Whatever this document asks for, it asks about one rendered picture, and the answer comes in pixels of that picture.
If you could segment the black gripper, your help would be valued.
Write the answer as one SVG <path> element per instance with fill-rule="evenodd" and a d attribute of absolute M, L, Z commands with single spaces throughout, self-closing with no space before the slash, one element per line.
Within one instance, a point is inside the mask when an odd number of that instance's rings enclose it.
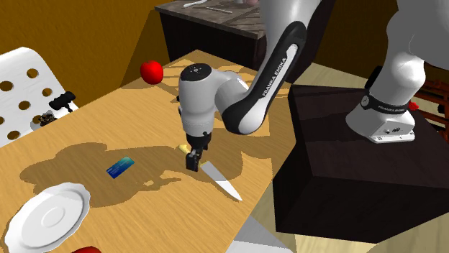
<path fill-rule="evenodd" d="M 203 132 L 201 137 L 193 137 L 186 135 L 186 140 L 190 144 L 192 150 L 186 155 L 186 168 L 197 172 L 199 170 L 199 161 L 203 150 L 208 150 L 208 145 L 212 139 L 211 133 Z"/>

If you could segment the yellow-handled kitchen knife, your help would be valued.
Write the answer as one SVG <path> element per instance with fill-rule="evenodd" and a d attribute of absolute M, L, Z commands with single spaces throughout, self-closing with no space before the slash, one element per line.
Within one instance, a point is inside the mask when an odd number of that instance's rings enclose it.
<path fill-rule="evenodd" d="M 186 144 L 181 144 L 178 146 L 178 148 L 185 155 L 187 155 L 191 151 Z M 221 189 L 227 192 L 234 199 L 242 201 L 240 194 L 232 186 L 230 181 L 227 180 L 226 177 L 210 161 L 206 162 L 199 161 L 198 171 L 200 170 L 206 173 Z"/>

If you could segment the wooden table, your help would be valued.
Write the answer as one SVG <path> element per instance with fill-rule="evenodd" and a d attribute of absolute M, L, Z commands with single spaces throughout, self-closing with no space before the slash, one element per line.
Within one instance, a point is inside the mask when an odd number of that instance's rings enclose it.
<path fill-rule="evenodd" d="M 64 182 L 81 183 L 91 207 L 79 230 L 53 253 L 84 246 L 102 253 L 225 253 L 295 139 L 285 83 L 262 127 L 234 135 L 216 121 L 204 153 L 241 195 L 236 201 L 207 175 L 185 168 L 186 141 L 178 115 L 178 77 L 192 63 L 233 70 L 246 82 L 253 70 L 194 51 L 169 63 L 163 81 L 141 79 L 0 148 L 0 235 L 33 195 Z M 113 179 L 106 170 L 135 161 Z"/>

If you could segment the blue card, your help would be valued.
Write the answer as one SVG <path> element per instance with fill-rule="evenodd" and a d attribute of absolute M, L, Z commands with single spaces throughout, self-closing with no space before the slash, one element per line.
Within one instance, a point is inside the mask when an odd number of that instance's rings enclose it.
<path fill-rule="evenodd" d="M 113 178 L 117 178 L 120 176 L 125 170 L 127 170 L 130 166 L 134 165 L 135 161 L 130 157 L 126 156 L 114 163 L 111 167 L 109 167 L 106 172 Z"/>

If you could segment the red apple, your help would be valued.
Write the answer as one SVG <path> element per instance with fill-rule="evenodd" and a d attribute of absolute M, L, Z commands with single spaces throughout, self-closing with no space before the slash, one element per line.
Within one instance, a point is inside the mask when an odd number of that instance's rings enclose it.
<path fill-rule="evenodd" d="M 159 84 L 163 79 L 163 67 L 157 61 L 146 61 L 140 66 L 140 75 L 150 85 Z"/>

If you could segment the dark cabinet with stone top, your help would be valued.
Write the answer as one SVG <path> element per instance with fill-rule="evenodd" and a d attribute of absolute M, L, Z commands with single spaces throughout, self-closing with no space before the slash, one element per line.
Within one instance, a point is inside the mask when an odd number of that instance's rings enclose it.
<path fill-rule="evenodd" d="M 265 27 L 259 6 L 234 0 L 176 0 L 155 7 L 171 61 L 201 50 L 219 58 L 259 69 L 266 53 Z"/>

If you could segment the black small object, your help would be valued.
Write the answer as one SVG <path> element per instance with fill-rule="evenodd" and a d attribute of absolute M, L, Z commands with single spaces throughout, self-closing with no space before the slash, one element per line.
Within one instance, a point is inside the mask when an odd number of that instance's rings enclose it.
<path fill-rule="evenodd" d="M 61 94 L 59 97 L 53 99 L 49 102 L 49 106 L 54 110 L 60 110 L 62 108 L 66 108 L 69 113 L 73 111 L 73 109 L 70 108 L 69 103 L 72 102 L 76 96 L 70 92 L 66 91 L 65 93 Z"/>

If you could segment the dark brown small object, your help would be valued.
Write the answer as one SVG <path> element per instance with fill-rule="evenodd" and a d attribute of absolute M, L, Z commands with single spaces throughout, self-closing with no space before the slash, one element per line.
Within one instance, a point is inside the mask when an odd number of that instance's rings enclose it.
<path fill-rule="evenodd" d="M 47 112 L 47 113 L 44 113 L 41 116 L 39 116 L 38 120 L 40 122 L 40 126 L 43 127 L 43 126 L 57 120 L 57 118 L 53 114 Z"/>

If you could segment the white scalloped plate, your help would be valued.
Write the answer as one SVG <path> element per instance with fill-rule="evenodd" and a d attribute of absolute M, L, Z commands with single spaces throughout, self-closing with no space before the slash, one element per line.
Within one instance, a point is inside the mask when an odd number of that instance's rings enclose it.
<path fill-rule="evenodd" d="M 46 253 L 80 227 L 91 195 L 80 183 L 61 183 L 29 199 L 12 217 L 4 237 L 9 253 Z"/>

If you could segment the dark robot stand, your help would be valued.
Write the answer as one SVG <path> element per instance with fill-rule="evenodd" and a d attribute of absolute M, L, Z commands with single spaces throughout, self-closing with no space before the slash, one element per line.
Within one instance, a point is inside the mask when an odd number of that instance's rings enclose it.
<path fill-rule="evenodd" d="M 277 231 L 379 243 L 449 212 L 449 143 L 418 111 L 411 142 L 356 134 L 345 118 L 362 96 L 290 88 L 296 144 L 273 179 Z"/>

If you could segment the white perforated chair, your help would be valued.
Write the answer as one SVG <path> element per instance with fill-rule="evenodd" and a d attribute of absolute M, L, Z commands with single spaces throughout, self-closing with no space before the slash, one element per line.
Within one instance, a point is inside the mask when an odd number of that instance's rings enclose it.
<path fill-rule="evenodd" d="M 0 55 L 0 147 L 39 129 L 39 116 L 57 119 L 69 114 L 54 110 L 49 102 L 65 93 L 43 58 L 28 47 Z M 78 107 L 69 103 L 73 111 Z"/>

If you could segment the red-brown wooden chair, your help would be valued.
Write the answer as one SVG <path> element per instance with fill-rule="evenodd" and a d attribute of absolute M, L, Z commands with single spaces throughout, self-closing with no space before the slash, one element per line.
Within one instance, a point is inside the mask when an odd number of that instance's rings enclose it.
<path fill-rule="evenodd" d="M 418 111 L 433 121 L 440 131 L 449 132 L 449 84 L 440 80 L 426 80 L 414 95 Z"/>

